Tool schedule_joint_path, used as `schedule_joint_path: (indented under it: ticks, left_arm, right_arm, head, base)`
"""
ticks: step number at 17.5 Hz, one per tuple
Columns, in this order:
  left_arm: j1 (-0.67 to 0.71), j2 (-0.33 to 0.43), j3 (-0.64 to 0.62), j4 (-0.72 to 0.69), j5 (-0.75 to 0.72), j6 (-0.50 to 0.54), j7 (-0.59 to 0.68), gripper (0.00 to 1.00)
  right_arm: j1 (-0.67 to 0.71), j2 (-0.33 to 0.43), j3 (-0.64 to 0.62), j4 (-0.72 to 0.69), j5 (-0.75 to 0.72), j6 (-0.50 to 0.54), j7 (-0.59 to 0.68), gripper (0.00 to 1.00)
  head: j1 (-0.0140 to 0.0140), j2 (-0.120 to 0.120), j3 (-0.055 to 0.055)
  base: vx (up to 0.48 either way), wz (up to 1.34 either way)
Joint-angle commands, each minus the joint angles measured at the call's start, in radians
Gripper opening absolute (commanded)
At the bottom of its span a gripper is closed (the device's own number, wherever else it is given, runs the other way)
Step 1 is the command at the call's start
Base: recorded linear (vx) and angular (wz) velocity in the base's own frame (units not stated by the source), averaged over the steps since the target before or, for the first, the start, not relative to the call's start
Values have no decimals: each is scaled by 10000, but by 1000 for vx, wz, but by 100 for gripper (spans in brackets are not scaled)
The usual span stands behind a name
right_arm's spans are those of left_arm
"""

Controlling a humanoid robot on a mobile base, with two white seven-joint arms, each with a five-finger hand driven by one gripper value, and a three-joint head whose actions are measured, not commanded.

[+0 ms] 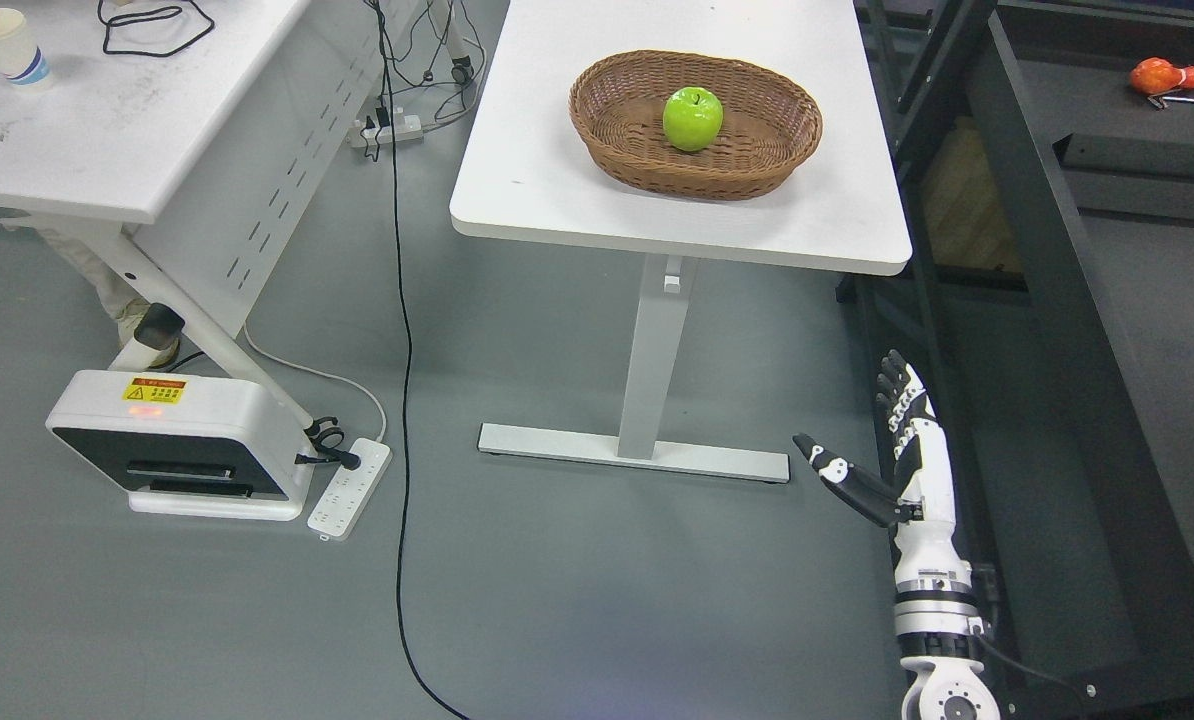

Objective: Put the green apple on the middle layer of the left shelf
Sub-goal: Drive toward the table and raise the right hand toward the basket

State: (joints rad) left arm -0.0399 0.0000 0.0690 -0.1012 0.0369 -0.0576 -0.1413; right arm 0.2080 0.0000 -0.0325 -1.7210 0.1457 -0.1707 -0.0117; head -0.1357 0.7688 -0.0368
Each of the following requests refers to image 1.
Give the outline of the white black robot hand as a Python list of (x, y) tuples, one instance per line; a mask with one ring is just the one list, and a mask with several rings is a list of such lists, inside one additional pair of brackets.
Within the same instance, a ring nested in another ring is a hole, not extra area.
[(848, 506), (882, 528), (896, 527), (900, 552), (896, 583), (900, 592), (950, 591), (970, 584), (966, 562), (954, 550), (955, 492), (952, 464), (935, 407), (921, 375), (898, 351), (881, 359), (876, 400), (893, 443), (899, 488), (798, 433), (793, 441), (821, 482)]

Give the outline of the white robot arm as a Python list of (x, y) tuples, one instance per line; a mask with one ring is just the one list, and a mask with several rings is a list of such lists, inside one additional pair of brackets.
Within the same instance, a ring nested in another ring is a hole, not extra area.
[(900, 706), (903, 719), (999, 719), (993, 693), (981, 681), (977, 636), (986, 621), (972, 593), (972, 565), (959, 573), (922, 571), (897, 583), (894, 619), (900, 666), (913, 673)]

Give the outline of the white robot base unit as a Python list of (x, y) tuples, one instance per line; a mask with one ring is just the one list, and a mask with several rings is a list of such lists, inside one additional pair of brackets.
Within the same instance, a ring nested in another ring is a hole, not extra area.
[(137, 512), (298, 518), (313, 448), (296, 416), (240, 379), (81, 370), (47, 427)]

